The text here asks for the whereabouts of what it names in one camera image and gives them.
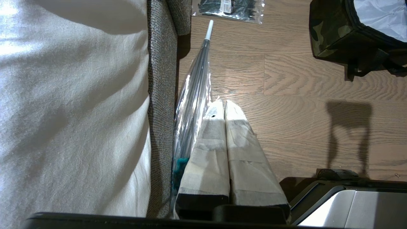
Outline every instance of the gray tweed fabric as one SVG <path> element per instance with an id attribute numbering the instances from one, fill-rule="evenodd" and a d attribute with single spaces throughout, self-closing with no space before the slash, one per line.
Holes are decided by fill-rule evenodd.
<path id="1" fill-rule="evenodd" d="M 171 1 L 171 9 L 182 8 L 174 6 L 176 4 L 181 4 L 181 1 Z M 148 0 L 147 10 L 150 53 L 148 116 L 151 134 L 151 197 L 147 217 L 165 218 L 168 216 L 170 199 L 177 32 L 166 1 Z M 186 28 L 190 20 L 185 21 L 184 25 L 180 23 L 183 24 L 176 23 L 179 28 Z"/>
<path id="2" fill-rule="evenodd" d="M 191 0 L 170 0 L 168 7 L 178 35 L 186 35 L 191 29 Z"/>

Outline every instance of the wooden floor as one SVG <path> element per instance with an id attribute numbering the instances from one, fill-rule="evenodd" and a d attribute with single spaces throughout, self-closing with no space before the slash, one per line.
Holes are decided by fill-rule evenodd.
<path id="1" fill-rule="evenodd" d="M 309 3 L 266 1 L 262 25 L 215 18 L 213 97 L 245 111 L 280 181 L 328 166 L 407 181 L 407 77 L 378 71 L 344 81 L 343 66 L 313 58 Z M 190 49 L 180 87 L 208 22 L 193 17 L 190 47 L 179 44 L 181 53 Z"/>

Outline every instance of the black strap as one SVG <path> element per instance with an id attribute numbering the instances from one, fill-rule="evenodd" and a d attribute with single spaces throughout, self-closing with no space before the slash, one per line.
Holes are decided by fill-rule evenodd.
<path id="1" fill-rule="evenodd" d="M 407 73 L 407 68 L 400 66 L 389 59 L 389 54 L 381 49 L 376 49 L 373 54 L 369 54 L 371 61 L 362 70 L 358 71 L 358 60 L 351 59 L 348 62 L 348 69 L 346 71 L 347 78 L 353 81 L 355 76 L 363 77 L 369 72 L 377 70 L 381 65 L 383 65 L 392 75 L 402 76 L 403 73 Z"/>
<path id="2" fill-rule="evenodd" d="M 385 67 L 392 75 L 405 76 L 405 73 L 407 73 L 407 67 L 400 66 L 390 59 L 383 62 L 383 67 Z"/>

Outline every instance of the white cushion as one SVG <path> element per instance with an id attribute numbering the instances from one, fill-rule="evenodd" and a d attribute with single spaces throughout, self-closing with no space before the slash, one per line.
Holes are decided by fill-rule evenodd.
<path id="1" fill-rule="evenodd" d="M 0 2 L 0 228 L 146 215 L 147 45 L 146 0 Z"/>

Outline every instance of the gray upholstered armrest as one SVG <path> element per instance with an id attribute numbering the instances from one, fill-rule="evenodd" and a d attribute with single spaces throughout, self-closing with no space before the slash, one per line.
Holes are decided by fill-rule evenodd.
<path id="1" fill-rule="evenodd" d="M 188 34 L 191 31 L 191 0 L 169 0 L 167 4 L 177 34 Z"/>

